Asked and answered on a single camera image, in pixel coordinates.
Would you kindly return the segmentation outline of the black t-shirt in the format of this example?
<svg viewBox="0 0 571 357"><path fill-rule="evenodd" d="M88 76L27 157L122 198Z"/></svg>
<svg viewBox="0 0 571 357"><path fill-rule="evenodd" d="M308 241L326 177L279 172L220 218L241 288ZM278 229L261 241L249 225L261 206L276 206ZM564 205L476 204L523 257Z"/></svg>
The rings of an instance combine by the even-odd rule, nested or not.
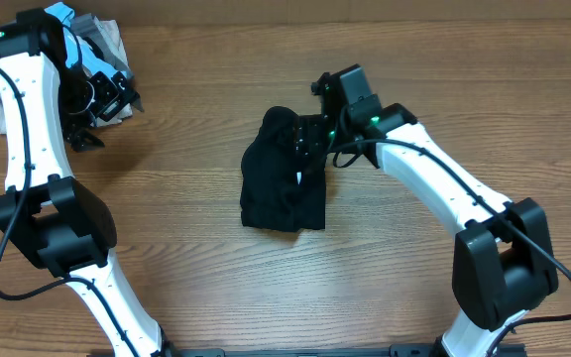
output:
<svg viewBox="0 0 571 357"><path fill-rule="evenodd" d="M247 227L294 233L325 228L325 172L305 174L294 153L299 116L274 106L242 161L241 221Z"/></svg>

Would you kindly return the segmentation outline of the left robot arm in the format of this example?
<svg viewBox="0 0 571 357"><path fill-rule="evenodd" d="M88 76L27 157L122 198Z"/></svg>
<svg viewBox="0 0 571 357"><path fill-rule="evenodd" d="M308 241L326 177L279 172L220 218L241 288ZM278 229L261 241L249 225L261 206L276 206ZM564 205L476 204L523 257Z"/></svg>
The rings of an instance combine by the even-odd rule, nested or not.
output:
<svg viewBox="0 0 571 357"><path fill-rule="evenodd" d="M0 26L0 112L7 140L4 245L83 300L117 356L170 356L171 343L126 279L108 206L67 155L102 147L93 130L141 108L120 49L92 15L55 3Z"/></svg>

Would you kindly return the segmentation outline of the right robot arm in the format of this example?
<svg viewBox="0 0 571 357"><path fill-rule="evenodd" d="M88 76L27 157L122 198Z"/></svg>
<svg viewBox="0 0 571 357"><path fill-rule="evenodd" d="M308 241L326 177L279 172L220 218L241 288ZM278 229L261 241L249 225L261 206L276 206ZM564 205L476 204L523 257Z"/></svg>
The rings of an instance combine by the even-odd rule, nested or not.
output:
<svg viewBox="0 0 571 357"><path fill-rule="evenodd" d="M325 72L310 89L321 111L294 122L297 177L317 173L329 154L364 156L410 189L454 238L456 319L433 345L390 353L524 355L523 346L503 344L508 328L558 289L543 209L530 198L514 202L470 175L404 106L383 106L359 65Z"/></svg>

